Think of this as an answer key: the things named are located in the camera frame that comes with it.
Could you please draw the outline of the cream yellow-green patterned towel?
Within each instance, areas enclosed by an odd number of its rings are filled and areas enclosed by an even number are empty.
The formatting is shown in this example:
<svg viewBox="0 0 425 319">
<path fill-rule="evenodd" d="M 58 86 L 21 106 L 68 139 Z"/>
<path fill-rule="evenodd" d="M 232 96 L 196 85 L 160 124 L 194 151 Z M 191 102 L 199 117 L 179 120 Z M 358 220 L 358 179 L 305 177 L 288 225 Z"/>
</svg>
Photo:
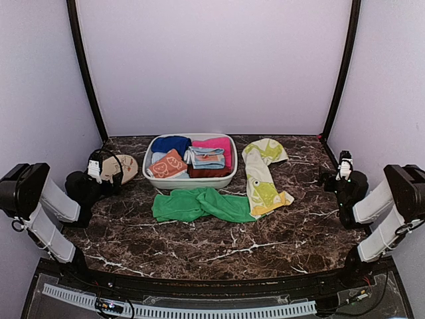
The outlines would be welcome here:
<svg viewBox="0 0 425 319">
<path fill-rule="evenodd" d="M 288 160 L 281 143 L 271 138 L 252 142 L 243 149 L 242 159 L 247 178 L 246 195 L 253 218 L 260 219 L 294 202 L 294 197 L 288 192 L 276 189 L 269 170 L 270 164 Z"/>
</svg>

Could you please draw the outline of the green microfiber towel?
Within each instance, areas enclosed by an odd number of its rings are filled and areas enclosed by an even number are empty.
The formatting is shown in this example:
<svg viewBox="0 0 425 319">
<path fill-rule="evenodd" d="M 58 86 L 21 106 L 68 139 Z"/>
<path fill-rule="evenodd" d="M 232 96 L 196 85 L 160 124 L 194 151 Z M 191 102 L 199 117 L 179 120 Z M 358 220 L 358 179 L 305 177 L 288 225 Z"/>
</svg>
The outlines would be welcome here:
<svg viewBox="0 0 425 319">
<path fill-rule="evenodd" d="M 152 212 L 158 222 L 192 222 L 208 216 L 231 223 L 250 223 L 257 220 L 250 214 L 247 197 L 221 195 L 211 187 L 175 189 L 169 195 L 156 195 Z"/>
</svg>

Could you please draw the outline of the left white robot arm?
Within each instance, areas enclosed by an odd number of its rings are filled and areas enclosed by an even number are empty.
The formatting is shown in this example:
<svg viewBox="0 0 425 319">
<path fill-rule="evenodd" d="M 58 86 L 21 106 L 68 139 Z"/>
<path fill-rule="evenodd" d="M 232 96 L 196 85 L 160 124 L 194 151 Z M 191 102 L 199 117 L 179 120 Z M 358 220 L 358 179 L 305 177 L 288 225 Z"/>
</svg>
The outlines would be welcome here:
<svg viewBox="0 0 425 319">
<path fill-rule="evenodd" d="M 88 173 L 71 173 L 66 180 L 70 195 L 52 180 L 47 163 L 20 163 L 1 178 L 1 210 L 19 225 L 15 230 L 26 231 L 42 250 L 70 267 L 67 277 L 80 290 L 89 289 L 94 276 L 86 270 L 84 253 L 58 226 L 86 228 L 93 204 L 121 187 L 122 170 L 110 180 L 103 180 L 100 172 L 100 164 L 90 161 Z"/>
</svg>

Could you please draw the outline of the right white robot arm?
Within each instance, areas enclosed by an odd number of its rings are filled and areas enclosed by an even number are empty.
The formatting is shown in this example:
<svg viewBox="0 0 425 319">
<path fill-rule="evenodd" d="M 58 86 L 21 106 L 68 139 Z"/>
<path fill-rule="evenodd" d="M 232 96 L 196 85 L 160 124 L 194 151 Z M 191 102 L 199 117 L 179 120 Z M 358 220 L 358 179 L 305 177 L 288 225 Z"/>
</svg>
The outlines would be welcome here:
<svg viewBox="0 0 425 319">
<path fill-rule="evenodd" d="M 424 170 L 417 165 L 386 165 L 384 179 L 369 191 L 366 175 L 344 160 L 337 171 L 320 169 L 318 185 L 335 194 L 344 228 L 374 227 L 347 255 L 346 268 L 339 273 L 339 283 L 345 288 L 355 287 L 368 264 L 394 250 L 424 224 Z"/>
</svg>

